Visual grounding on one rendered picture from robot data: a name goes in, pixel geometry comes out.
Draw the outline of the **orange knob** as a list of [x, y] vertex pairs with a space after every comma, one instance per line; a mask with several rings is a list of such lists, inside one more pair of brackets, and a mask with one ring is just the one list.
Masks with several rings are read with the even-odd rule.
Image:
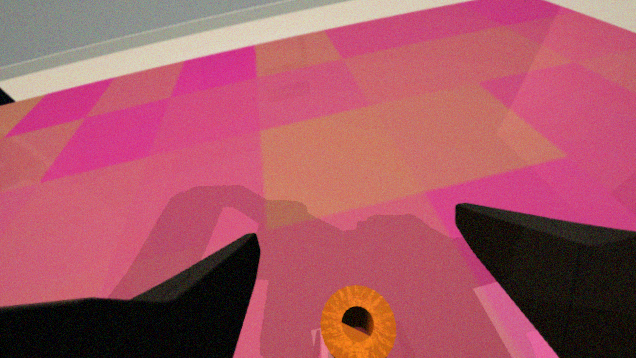
[[383, 297], [367, 286], [346, 286], [332, 294], [320, 323], [334, 358], [387, 358], [394, 346], [394, 314]]

